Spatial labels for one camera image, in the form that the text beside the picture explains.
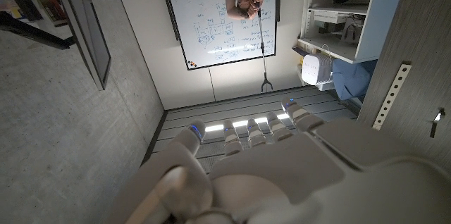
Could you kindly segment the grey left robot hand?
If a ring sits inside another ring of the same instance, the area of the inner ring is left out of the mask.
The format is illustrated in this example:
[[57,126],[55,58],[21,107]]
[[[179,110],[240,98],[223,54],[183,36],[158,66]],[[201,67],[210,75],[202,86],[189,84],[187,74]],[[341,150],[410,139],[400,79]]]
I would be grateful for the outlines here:
[[352,120],[325,122],[284,98],[289,131],[254,120],[244,148],[230,121],[225,156],[205,171],[196,120],[119,192],[107,223],[449,223],[450,174],[415,149]]

